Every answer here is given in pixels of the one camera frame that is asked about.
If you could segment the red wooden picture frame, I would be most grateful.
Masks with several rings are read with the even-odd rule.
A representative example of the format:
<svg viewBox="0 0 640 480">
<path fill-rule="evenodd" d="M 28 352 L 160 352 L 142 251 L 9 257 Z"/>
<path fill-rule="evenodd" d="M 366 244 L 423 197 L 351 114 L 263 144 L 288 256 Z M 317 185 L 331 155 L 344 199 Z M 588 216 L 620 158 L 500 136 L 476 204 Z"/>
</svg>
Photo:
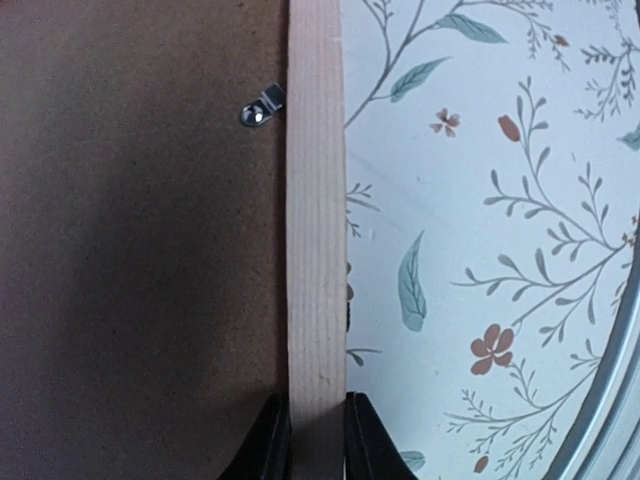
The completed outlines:
<svg viewBox="0 0 640 480">
<path fill-rule="evenodd" d="M 340 479 L 346 167 L 340 4 L 289 4 L 286 296 L 294 479 Z"/>
</svg>

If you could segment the brown backing board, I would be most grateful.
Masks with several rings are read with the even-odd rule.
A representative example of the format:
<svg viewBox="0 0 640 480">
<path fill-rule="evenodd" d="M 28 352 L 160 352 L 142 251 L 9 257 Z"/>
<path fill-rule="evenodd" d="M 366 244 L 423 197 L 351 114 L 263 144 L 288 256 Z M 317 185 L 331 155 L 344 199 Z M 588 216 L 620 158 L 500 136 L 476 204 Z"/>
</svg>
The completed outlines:
<svg viewBox="0 0 640 480">
<path fill-rule="evenodd" d="M 1 5 L 1 475 L 213 479 L 281 383 L 282 1 Z"/>
</svg>

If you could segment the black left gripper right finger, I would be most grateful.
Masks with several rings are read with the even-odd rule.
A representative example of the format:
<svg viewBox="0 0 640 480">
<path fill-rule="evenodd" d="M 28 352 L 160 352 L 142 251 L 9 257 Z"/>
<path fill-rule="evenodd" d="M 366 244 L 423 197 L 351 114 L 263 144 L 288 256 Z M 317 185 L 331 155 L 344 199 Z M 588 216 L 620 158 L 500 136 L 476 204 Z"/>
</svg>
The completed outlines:
<svg viewBox="0 0 640 480">
<path fill-rule="evenodd" d="M 364 393 L 346 395 L 344 443 L 348 480 L 417 479 Z"/>
</svg>

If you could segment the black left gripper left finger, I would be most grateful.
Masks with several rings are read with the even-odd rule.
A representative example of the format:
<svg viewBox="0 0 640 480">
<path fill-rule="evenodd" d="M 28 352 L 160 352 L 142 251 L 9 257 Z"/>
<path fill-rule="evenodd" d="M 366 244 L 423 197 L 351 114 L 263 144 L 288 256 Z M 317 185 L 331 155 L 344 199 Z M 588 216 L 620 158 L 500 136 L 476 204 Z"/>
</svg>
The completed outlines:
<svg viewBox="0 0 640 480">
<path fill-rule="evenodd" d="M 290 472 L 289 399 L 283 393 L 273 393 L 219 480 L 286 480 Z"/>
</svg>

